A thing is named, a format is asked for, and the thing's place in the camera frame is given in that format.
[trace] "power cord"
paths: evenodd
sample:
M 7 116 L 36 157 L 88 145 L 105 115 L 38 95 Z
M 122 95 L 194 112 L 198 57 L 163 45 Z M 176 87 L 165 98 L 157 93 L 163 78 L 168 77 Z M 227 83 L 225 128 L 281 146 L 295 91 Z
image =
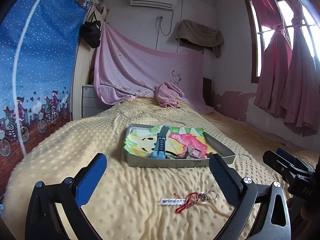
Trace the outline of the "power cord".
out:
M 169 31 L 169 33 L 168 34 L 164 34 L 163 33 L 163 31 L 162 31 L 162 29 L 161 29 L 161 22 L 162 22 L 162 16 L 160 17 L 160 30 L 161 30 L 161 32 L 162 32 L 162 34 L 164 35 L 164 36 L 168 36 L 170 33 L 171 33 L 171 29 L 172 29 L 172 19 L 173 19 L 173 10 L 170 10 L 170 11 L 172 11 L 172 16 L 171 16 L 171 21 L 170 21 L 170 31 Z

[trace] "black bag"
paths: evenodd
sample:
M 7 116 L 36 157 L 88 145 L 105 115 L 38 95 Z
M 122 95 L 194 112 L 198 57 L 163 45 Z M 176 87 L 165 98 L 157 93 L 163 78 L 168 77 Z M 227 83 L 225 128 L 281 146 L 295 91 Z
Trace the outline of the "black bag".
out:
M 101 36 L 101 22 L 97 20 L 96 14 L 93 12 L 90 22 L 84 22 L 80 27 L 80 37 L 90 45 L 91 48 L 99 47 Z

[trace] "silver bolt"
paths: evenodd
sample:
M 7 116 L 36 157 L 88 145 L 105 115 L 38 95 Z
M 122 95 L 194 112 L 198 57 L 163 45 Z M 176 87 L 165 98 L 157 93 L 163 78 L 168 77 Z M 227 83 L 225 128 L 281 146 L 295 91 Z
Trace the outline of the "silver bolt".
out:
M 64 182 L 65 184 L 70 184 L 72 181 L 73 181 L 73 178 L 72 178 L 72 177 L 67 177 L 67 178 L 64 179 L 63 182 Z
M 42 186 L 42 181 L 38 181 L 37 183 L 36 183 L 36 187 L 41 187 Z
M 273 183 L 273 186 L 275 186 L 275 187 L 281 187 L 281 184 L 280 184 L 279 182 L 275 181 L 275 182 Z
M 244 181 L 244 183 L 246 183 L 246 184 L 251 184 L 251 183 L 252 183 L 252 179 L 249 178 L 249 177 L 245 177 L 245 178 L 243 179 L 243 181 Z

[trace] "air conditioner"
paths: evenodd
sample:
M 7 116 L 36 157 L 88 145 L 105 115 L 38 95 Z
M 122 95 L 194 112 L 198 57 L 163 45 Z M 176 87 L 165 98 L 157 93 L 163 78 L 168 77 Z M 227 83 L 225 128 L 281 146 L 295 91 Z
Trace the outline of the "air conditioner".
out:
M 161 9 L 172 10 L 177 4 L 177 0 L 130 0 L 133 6 L 148 6 Z

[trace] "box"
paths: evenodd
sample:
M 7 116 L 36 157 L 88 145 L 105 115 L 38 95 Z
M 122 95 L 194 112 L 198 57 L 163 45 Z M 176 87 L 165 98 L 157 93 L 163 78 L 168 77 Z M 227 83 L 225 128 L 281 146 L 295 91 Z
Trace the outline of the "box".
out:
M 126 137 L 133 130 L 147 130 L 152 128 L 153 125 L 145 124 L 135 124 L 132 123 L 129 125 L 126 133 Z M 210 134 L 204 132 L 204 137 L 207 139 L 207 142 L 212 146 L 221 156 L 221 158 L 226 162 L 226 164 L 232 164 L 236 155 L 224 144 L 213 138 Z M 128 165 L 131 167 L 140 167 L 140 168 L 192 168 L 192 167 L 208 167 L 209 158 L 205 159 L 153 159 L 153 158 L 143 158 L 128 153 L 124 149 L 124 157 Z

